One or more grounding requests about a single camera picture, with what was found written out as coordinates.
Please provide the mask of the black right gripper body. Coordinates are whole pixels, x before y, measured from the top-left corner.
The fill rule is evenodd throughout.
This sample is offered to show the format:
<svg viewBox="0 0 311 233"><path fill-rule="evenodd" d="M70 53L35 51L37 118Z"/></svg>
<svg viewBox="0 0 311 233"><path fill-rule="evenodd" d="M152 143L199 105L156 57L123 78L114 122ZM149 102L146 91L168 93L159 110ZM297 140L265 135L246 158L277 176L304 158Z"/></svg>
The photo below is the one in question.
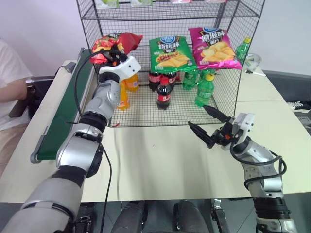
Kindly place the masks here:
<svg viewBox="0 0 311 233"><path fill-rule="evenodd" d="M215 130L212 134L212 142L209 148L213 148L215 144L225 147L233 142L237 143L239 135L238 133L233 132L233 123L235 118L230 116L218 116L215 118L224 123L224 125L220 129Z"/></svg>

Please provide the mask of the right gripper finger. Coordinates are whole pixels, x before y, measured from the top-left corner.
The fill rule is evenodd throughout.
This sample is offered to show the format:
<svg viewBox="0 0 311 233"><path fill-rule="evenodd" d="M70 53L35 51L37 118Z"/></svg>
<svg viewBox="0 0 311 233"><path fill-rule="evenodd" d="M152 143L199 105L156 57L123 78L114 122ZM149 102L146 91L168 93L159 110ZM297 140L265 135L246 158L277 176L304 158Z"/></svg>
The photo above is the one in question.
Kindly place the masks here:
<svg viewBox="0 0 311 233"><path fill-rule="evenodd" d="M218 109L209 106L209 105L204 105L203 108L205 111L213 118L219 120L222 123L229 122L230 117L219 111Z"/></svg>
<svg viewBox="0 0 311 233"><path fill-rule="evenodd" d="M212 148L214 146L214 141L212 137L209 136L203 128L191 122L188 122L188 125L191 128L191 130L195 133L195 135L206 143L208 148Z"/></svg>

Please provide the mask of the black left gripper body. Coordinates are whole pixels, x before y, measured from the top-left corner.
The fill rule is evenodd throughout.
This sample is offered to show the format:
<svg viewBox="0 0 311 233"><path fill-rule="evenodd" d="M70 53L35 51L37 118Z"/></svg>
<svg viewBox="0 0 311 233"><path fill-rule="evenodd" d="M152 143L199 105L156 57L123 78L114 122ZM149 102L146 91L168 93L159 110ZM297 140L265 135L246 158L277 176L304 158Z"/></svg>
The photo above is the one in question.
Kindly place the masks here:
<svg viewBox="0 0 311 233"><path fill-rule="evenodd" d="M113 57L113 62L106 62L106 66L116 67L121 62L125 62L128 58L128 56L125 53L119 50L112 49L112 50L107 50L106 52L110 52L111 56Z"/></svg>

